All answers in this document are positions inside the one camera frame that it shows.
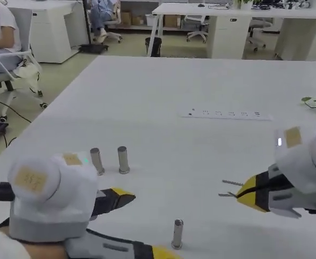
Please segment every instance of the cardboard box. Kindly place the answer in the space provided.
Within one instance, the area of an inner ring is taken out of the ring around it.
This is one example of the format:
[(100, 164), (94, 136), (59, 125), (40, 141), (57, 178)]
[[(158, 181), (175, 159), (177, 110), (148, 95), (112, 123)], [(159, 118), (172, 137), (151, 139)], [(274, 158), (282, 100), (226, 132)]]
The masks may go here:
[(121, 12), (121, 25), (131, 26), (132, 24), (132, 15), (130, 12)]
[(181, 16), (180, 15), (164, 15), (165, 27), (168, 28), (180, 28)]
[(142, 16), (133, 16), (132, 17), (132, 25), (143, 25), (143, 17)]

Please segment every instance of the floor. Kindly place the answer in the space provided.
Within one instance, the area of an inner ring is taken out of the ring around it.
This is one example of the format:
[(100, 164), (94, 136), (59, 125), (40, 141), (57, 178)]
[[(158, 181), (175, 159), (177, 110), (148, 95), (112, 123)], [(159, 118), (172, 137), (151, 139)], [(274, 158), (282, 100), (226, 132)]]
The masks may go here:
[[(146, 55), (145, 38), (149, 36), (149, 32), (128, 34), (127, 31), (124, 31), (122, 35), (123, 41), (121, 44), (106, 40), (105, 43), (109, 45), (109, 50), (104, 55), (138, 57)], [(266, 42), (266, 49), (259, 49), (257, 53), (254, 53), (252, 46), (248, 44), (244, 52), (244, 58), (272, 59), (277, 35), (258, 33), (257, 36)], [(193, 38), (190, 42), (186, 42), (185, 35), (171, 34), (164, 36), (161, 53), (163, 57), (204, 58), (206, 55), (205, 44), (202, 43), (200, 38)], [(42, 64), (43, 74), (39, 86), (43, 91), (44, 101), (51, 103), (95, 57), (91, 54), (77, 54), (62, 65)], [(23, 81), (18, 80), (14, 83), (14, 87), (20, 87), (22, 83)], [(20, 102), (19, 100), (13, 103), (12, 108), (31, 121), (42, 112), (42, 109), (36, 103)], [(29, 124), (11, 110), (8, 111), (8, 123), (9, 127), (6, 134), (8, 141), (19, 136)], [(0, 137), (0, 154), (4, 149), (5, 142)]]

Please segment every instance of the white shirt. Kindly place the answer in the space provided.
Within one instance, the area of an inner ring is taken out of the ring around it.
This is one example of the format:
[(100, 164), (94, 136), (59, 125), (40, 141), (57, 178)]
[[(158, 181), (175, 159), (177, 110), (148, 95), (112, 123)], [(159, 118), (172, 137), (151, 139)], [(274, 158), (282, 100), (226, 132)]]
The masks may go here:
[(22, 44), (20, 42), (20, 35), (18, 25), (12, 12), (7, 6), (0, 3), (0, 39), (2, 37), (1, 27), (12, 27), (14, 29), (14, 45), (7, 50), (16, 52), (22, 50)]
[(0, 232), (0, 259), (30, 259), (30, 255), (22, 244)]

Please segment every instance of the office chair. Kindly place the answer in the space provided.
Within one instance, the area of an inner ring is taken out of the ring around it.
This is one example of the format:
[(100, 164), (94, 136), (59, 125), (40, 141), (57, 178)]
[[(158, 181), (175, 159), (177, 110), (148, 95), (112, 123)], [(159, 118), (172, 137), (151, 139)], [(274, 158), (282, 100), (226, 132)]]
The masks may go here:
[[(31, 25), (32, 25), (32, 10), (29, 9), (20, 9), (20, 8), (10, 8), (11, 12), (13, 13), (19, 31), (20, 31), (20, 40), (22, 42), (22, 51), (20, 52), (14, 52), (14, 53), (2, 53), (0, 54), (0, 63), (1, 58), (3, 57), (9, 57), (9, 56), (20, 56), (23, 59), (30, 60), (34, 66), (38, 69), (39, 72), (42, 71), (42, 67), (38, 64), (38, 62), (35, 60), (35, 58), (32, 55), (31, 49), (30, 49), (30, 33), (31, 33)], [(44, 103), (40, 98), (35, 97), (32, 95), (32, 93), (26, 93), (23, 92), (22, 89), (14, 89), (12, 86), (11, 81), (14, 81), (18, 77), (13, 73), (13, 71), (8, 71), (5, 67), (3, 67), (4, 73), (0, 73), (0, 88), (2, 87), (2, 82), (5, 82), (5, 85), (7, 87), (7, 91), (4, 92), (4, 94), (7, 96), (5, 103), (6, 105), (10, 106), (12, 101), (15, 98), (19, 97), (26, 97), (31, 98), (32, 100), (37, 101), (37, 103), (41, 106), (41, 108), (46, 108), (47, 104)], [(40, 89), (32, 89), (30, 90), (33, 93), (37, 93), (39, 96), (42, 96), (43, 93)], [(6, 122), (7, 120), (7, 109), (8, 107), (4, 106), (1, 112), (0, 122)]]
[(255, 18), (253, 17), (253, 19), (251, 20), (250, 24), (249, 24), (249, 36), (247, 38), (247, 42), (249, 42), (250, 44), (254, 45), (254, 52), (258, 51), (258, 47), (262, 46), (262, 48), (266, 48), (266, 43), (259, 39), (254, 37), (254, 31), (256, 29), (263, 29), (263, 28), (267, 28), (267, 27), (271, 27), (273, 25), (273, 20), (272, 18)]
[[(201, 2), (198, 2), (199, 4), (205, 4), (205, 0), (202, 0)], [(203, 39), (203, 43), (206, 43), (208, 36), (208, 32), (203, 31), (203, 28), (206, 27), (209, 22), (205, 21), (206, 20), (206, 15), (186, 15), (184, 18), (184, 21), (193, 21), (193, 22), (199, 22), (200, 25), (198, 27), (197, 31), (191, 31), (187, 33), (187, 41), (189, 42), (191, 38), (200, 35)]]
[(115, 33), (115, 32), (110, 32), (108, 31), (107, 27), (109, 25), (119, 25), (121, 24), (122, 21), (121, 21), (121, 9), (118, 8), (117, 11), (116, 11), (116, 19), (115, 20), (112, 20), (112, 21), (108, 21), (108, 22), (104, 22), (105, 26), (106, 26), (106, 31), (107, 31), (107, 38), (111, 38), (111, 39), (116, 39), (119, 43), (122, 42), (122, 35), (121, 34), (118, 34), (118, 33)]

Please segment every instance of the power strip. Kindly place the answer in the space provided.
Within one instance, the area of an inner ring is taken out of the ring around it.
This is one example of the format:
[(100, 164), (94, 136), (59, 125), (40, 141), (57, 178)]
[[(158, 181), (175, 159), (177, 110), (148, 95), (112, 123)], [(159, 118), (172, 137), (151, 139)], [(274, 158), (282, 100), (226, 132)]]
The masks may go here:
[(234, 120), (273, 120), (272, 116), (260, 112), (227, 112), (220, 110), (190, 109), (180, 113), (184, 118), (234, 119)]

